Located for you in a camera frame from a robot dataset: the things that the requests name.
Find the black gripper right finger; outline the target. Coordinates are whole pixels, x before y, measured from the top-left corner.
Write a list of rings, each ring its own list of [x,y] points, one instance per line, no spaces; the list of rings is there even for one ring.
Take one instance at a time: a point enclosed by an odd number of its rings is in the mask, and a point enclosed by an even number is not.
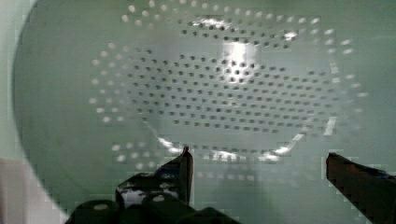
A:
[[[395,176],[331,152],[326,178],[373,224],[395,224]]]

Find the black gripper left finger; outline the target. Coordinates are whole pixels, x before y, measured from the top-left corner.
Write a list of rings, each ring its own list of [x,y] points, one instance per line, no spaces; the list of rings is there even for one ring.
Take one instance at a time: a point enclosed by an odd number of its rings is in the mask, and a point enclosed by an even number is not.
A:
[[[116,202],[126,209],[141,204],[152,193],[165,193],[189,203],[193,175],[193,156],[184,146],[174,159],[153,173],[139,173],[117,185]]]

